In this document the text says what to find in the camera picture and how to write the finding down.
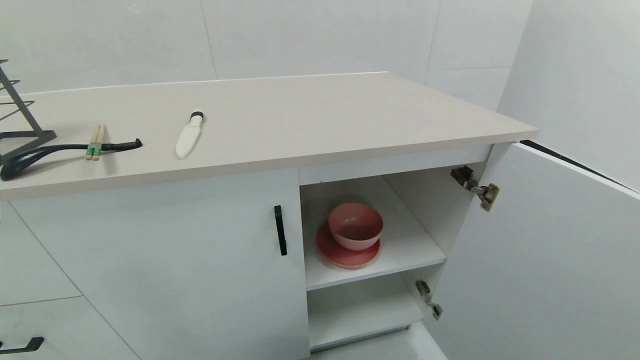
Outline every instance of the countertop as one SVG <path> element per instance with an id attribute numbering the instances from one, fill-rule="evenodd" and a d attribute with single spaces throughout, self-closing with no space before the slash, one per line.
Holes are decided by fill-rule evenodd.
<path id="1" fill-rule="evenodd" d="M 387 72 L 116 86 L 22 98 L 35 100 L 29 109 L 38 123 L 56 131 L 57 139 L 46 145 L 88 143 L 97 124 L 106 125 L 104 142 L 140 138 L 144 145 L 103 153 L 98 162 L 85 161 L 82 150 L 48 155 L 23 176 L 0 182 L 1 200 L 512 142 L 538 134 L 532 126 Z M 179 160 L 175 143 L 195 108 L 205 114 L 202 133 L 193 152 Z M 29 129 L 20 114 L 0 122 L 0 131 Z"/>

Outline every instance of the knife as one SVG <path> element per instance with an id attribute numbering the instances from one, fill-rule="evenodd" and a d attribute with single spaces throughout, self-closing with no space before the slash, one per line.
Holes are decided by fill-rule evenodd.
<path id="1" fill-rule="evenodd" d="M 191 150 L 196 145 L 198 136 L 200 135 L 200 125 L 204 120 L 204 114 L 202 110 L 195 109 L 191 113 L 191 119 L 189 124 L 182 129 L 182 133 L 178 138 L 178 142 L 175 144 L 175 153 L 179 159 L 184 159 L 189 156 Z"/>

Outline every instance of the cabinet door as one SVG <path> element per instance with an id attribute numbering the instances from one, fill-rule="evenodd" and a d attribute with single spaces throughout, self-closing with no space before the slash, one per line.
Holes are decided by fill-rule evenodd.
<path id="1" fill-rule="evenodd" d="M 82 295 L 11 204 L 0 206 L 0 306 Z"/>
<path id="2" fill-rule="evenodd" d="M 14 205 L 142 360 L 309 355 L 296 169 Z"/>
<path id="3" fill-rule="evenodd" d="M 425 325 L 450 360 L 640 358 L 640 195 L 521 144 L 496 146 Z"/>
<path id="4" fill-rule="evenodd" d="M 0 306 L 0 350 L 24 349 L 32 338 L 44 338 L 36 351 L 0 352 L 0 359 L 88 360 L 131 353 L 84 297 Z"/>

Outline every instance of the plate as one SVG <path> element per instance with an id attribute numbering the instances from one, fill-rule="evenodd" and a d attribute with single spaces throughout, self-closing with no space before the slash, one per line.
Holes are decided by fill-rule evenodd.
<path id="1" fill-rule="evenodd" d="M 380 253 L 380 240 L 376 241 L 372 247 L 363 251 L 353 251 L 345 249 L 338 244 L 333 235 L 329 224 L 325 223 L 318 230 L 316 243 L 320 253 L 333 264 L 343 268 L 360 268 L 375 260 Z"/>

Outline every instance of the wooden chopsticks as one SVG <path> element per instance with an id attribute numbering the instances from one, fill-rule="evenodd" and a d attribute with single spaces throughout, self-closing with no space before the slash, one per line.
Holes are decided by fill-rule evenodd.
<path id="1" fill-rule="evenodd" d="M 89 147 L 86 148 L 86 154 L 84 154 L 85 160 L 100 160 L 100 154 L 102 153 L 102 140 L 104 139 L 104 125 L 98 125 L 89 141 Z"/>

